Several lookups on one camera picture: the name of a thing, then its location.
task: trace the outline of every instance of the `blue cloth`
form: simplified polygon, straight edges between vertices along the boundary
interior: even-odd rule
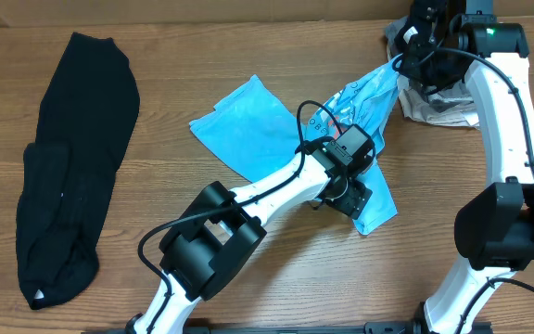
[[[325,105],[344,125],[360,125],[375,141],[380,153],[388,115],[397,100],[398,74],[390,63],[360,80],[349,83]],[[288,164],[299,145],[296,118],[269,92],[259,77],[250,80],[225,97],[215,111],[190,122],[191,132],[220,160],[251,182],[261,180]],[[339,133],[325,112],[317,110],[303,126],[306,138]],[[375,160],[358,176],[373,191],[354,224],[364,235],[397,214],[384,175]]]

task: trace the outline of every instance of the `crumpled black garment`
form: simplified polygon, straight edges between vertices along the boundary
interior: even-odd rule
[[[71,36],[24,151],[18,279],[34,310],[68,302],[98,270],[96,243],[139,113],[129,59],[112,39]],[[34,298],[40,290],[43,298]]]

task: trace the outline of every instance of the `black cable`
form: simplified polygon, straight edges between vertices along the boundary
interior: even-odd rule
[[[151,231],[147,232],[144,235],[143,238],[141,238],[141,240],[139,241],[139,245],[137,246],[137,255],[139,256],[139,259],[141,260],[142,263],[144,263],[146,265],[146,267],[148,267],[152,272],[154,272],[156,275],[158,275],[160,277],[160,279],[166,284],[166,287],[168,289],[166,294],[164,295],[164,302],[162,303],[162,305],[160,306],[160,308],[158,309],[158,311],[156,312],[156,314],[152,318],[152,321],[150,322],[150,325],[146,329],[147,334],[150,334],[152,332],[152,330],[154,330],[154,325],[156,324],[156,321],[158,320],[159,316],[164,311],[164,308],[166,308],[166,305],[168,304],[168,300],[169,300],[170,296],[172,295],[172,288],[171,288],[171,284],[170,284],[170,281],[168,280],[168,278],[152,262],[150,262],[147,259],[147,257],[144,255],[144,246],[146,245],[146,242],[150,238],[152,238],[154,235],[156,235],[158,232],[160,232],[162,230],[165,230],[167,228],[173,227],[175,225],[186,223],[186,222],[189,222],[189,221],[192,221],[192,220],[196,220],[196,219],[209,218],[209,217],[211,217],[213,215],[230,212],[230,211],[233,211],[233,210],[236,210],[236,209],[240,209],[240,208],[242,208],[244,206],[247,206],[247,205],[249,205],[251,203],[257,202],[258,200],[264,199],[265,197],[273,194],[275,191],[283,188],[284,186],[287,186],[296,177],[298,177],[300,175],[301,171],[302,171],[302,168],[304,168],[304,161],[306,160],[306,152],[304,151],[304,137],[302,135],[302,126],[301,126],[301,121],[300,121],[300,114],[302,112],[302,108],[304,108],[304,106],[306,106],[308,104],[313,104],[313,105],[323,109],[326,113],[328,113],[329,116],[331,116],[331,118],[333,119],[333,122],[335,123],[335,126],[337,127],[338,131],[341,134],[343,134],[343,132],[341,131],[341,127],[339,126],[339,123],[337,122],[337,120],[333,116],[333,113],[329,109],[327,109],[325,106],[323,106],[320,103],[315,102],[315,101],[307,100],[307,101],[302,102],[298,106],[298,113],[297,113],[297,116],[296,116],[296,125],[298,127],[298,137],[299,137],[299,141],[300,141],[300,164],[298,166],[298,169],[294,173],[292,173],[292,175],[289,178],[287,178],[281,184],[279,184],[277,186],[274,186],[273,188],[271,188],[269,190],[266,190],[265,192],[263,192],[263,193],[261,193],[261,194],[259,194],[257,196],[254,196],[251,199],[247,199],[247,200],[242,201],[240,203],[237,203],[235,205],[231,205],[231,206],[228,206],[228,207],[225,207],[225,208],[213,209],[213,210],[209,210],[209,211],[201,212],[201,213],[197,213],[197,214],[192,214],[190,216],[182,217],[182,218],[173,220],[171,222],[164,223],[162,225],[158,225],[158,226],[154,227]]]
[[[481,298],[481,296],[486,292],[487,289],[489,288],[496,289],[495,283],[513,284],[513,285],[516,285],[523,289],[527,289],[534,293],[533,286],[527,283],[521,282],[519,280],[515,280],[512,278],[499,278],[499,277],[488,279],[488,281],[481,287],[481,289],[479,289],[479,291],[475,294],[475,296],[473,296],[473,299],[471,300],[471,302],[467,304],[467,307],[464,309],[463,315],[461,315],[461,322],[459,322],[459,327],[456,329],[455,334],[461,334],[461,330],[463,330],[464,324],[466,323],[466,319],[469,316],[469,313],[471,313],[473,306],[475,306],[476,302],[479,300],[479,298]]]
[[[528,129],[527,112],[525,111],[525,105],[523,103],[522,98],[520,97],[520,92],[518,91],[518,88],[516,88],[515,84],[497,66],[495,66],[491,62],[487,61],[486,59],[478,55],[474,55],[470,52],[466,52],[466,51],[462,51],[458,49],[446,48],[446,47],[439,47],[436,49],[436,51],[459,55],[459,56],[467,57],[473,60],[477,60],[483,65],[489,67],[496,74],[498,74],[498,76],[506,83],[506,85],[508,86],[508,89],[510,89],[510,92],[515,97],[516,104],[518,105],[518,110],[520,111],[520,119],[523,123],[523,133],[525,135],[525,142],[527,144],[528,167],[530,167],[530,171],[533,174],[533,178],[534,178],[534,153],[533,153],[533,146],[532,146],[531,138],[530,138],[530,130]]]

